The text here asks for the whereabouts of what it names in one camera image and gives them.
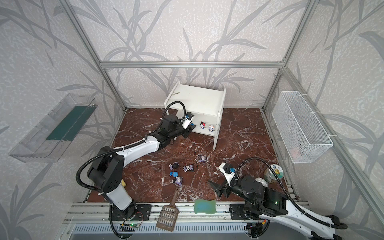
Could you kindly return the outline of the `white hooded Doraemon figure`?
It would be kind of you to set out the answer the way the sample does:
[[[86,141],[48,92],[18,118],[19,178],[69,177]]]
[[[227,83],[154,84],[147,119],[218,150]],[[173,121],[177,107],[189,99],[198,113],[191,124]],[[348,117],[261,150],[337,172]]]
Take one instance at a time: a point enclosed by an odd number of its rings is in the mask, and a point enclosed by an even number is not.
[[[215,131],[215,127],[213,125],[209,125],[209,131],[213,133]]]

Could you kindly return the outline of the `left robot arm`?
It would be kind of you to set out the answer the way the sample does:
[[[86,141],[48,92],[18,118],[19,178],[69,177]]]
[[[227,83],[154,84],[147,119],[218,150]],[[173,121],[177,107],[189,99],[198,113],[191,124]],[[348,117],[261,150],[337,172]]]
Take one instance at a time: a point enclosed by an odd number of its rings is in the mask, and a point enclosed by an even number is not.
[[[133,205],[133,199],[122,184],[123,170],[128,164],[150,153],[167,147],[171,140],[187,138],[196,128],[192,124],[194,114],[187,112],[184,103],[174,101],[163,111],[158,127],[142,140],[119,148],[102,148],[98,155],[80,166],[77,183],[98,192],[120,211]]]

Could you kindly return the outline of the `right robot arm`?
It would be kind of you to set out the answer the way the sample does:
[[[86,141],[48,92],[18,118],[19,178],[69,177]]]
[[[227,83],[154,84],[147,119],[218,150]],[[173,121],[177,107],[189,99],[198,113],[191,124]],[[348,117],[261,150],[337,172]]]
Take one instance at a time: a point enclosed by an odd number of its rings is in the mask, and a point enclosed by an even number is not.
[[[229,211],[233,221],[254,220],[244,226],[251,238],[258,238],[275,222],[300,232],[310,240],[340,240],[337,230],[348,226],[336,216],[322,216],[301,207],[289,194],[275,172],[272,175],[282,188],[282,192],[263,186],[250,175],[240,176],[241,168],[254,158],[248,158],[237,168],[223,162],[219,169],[226,181],[222,184],[209,182],[218,198],[228,198],[234,194],[244,200],[242,204],[230,204]]]

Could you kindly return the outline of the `white two-tier metal shelf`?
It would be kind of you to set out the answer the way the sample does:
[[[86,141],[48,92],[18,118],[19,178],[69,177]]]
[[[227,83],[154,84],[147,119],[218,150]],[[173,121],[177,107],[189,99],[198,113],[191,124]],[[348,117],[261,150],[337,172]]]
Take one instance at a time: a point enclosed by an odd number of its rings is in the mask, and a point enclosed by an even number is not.
[[[215,150],[219,139],[226,91],[188,86],[177,82],[167,96],[164,106],[167,107],[175,101],[182,102],[186,111],[194,115],[192,123],[197,127],[193,132],[214,137],[213,150]],[[205,129],[200,128],[201,122],[206,123]],[[209,125],[215,127],[213,133],[209,131]]]

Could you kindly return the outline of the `green wavy sponge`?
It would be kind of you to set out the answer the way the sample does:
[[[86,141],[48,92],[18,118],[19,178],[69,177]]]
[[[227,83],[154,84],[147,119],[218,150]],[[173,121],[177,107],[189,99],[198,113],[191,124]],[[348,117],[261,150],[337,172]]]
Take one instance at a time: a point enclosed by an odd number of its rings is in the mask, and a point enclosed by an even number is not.
[[[213,215],[217,212],[215,200],[195,200],[194,213]]]

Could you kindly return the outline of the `silver tin can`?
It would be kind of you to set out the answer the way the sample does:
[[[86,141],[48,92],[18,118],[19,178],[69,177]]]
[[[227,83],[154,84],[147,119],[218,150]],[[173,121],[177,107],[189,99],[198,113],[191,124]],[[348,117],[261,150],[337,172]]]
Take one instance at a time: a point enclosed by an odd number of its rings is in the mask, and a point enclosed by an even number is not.
[[[256,178],[255,179],[257,182],[261,183],[263,185],[263,187],[265,188],[268,188],[269,187],[269,184],[266,180],[264,180],[263,178]]]

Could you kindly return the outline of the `black Kuromi figure lying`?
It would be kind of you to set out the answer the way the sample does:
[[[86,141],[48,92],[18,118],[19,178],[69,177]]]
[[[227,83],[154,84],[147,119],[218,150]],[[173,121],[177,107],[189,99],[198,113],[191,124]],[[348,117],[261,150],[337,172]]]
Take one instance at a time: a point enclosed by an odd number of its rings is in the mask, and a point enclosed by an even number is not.
[[[169,168],[171,171],[174,171],[176,170],[177,168],[179,168],[180,164],[178,162],[174,162],[173,164],[169,164]]]

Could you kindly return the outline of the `round tape roll cartoon label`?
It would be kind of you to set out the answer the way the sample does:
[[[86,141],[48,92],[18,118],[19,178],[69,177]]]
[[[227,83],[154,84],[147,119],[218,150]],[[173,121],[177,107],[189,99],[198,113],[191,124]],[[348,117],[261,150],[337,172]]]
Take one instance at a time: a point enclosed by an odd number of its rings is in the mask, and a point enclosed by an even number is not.
[[[264,172],[264,179],[267,183],[277,184],[278,181],[275,175],[278,177],[279,180],[281,180],[284,177],[284,171],[277,164],[271,164],[270,167],[272,168],[272,170],[269,167],[266,168]]]

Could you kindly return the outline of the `purple striped Kuromi figure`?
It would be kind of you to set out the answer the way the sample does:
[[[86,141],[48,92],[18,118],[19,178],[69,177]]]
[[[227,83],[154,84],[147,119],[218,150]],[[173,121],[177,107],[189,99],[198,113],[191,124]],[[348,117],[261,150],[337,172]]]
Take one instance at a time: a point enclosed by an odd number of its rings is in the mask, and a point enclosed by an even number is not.
[[[182,182],[183,182],[183,178],[182,177],[175,177],[173,180],[172,180],[172,183],[176,186],[179,186],[181,187],[182,186]]]

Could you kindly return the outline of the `brown plastic litter scoop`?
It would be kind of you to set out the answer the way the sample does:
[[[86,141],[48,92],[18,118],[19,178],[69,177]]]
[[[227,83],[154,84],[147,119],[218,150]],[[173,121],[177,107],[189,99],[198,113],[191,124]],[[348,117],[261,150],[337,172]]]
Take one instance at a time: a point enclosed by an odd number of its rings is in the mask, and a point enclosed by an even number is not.
[[[179,193],[176,188],[173,199],[169,205],[164,205],[160,211],[156,227],[165,231],[173,232],[179,215],[179,209],[176,207],[176,199]]]

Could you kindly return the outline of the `clear plastic wall tray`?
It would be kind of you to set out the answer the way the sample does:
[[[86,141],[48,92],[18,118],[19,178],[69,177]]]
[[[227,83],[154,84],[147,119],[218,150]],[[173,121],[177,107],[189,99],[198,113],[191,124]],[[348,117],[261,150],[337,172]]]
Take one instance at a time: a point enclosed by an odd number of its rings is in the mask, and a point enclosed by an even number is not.
[[[23,163],[55,163],[98,105],[91,96],[67,94],[9,153]]]

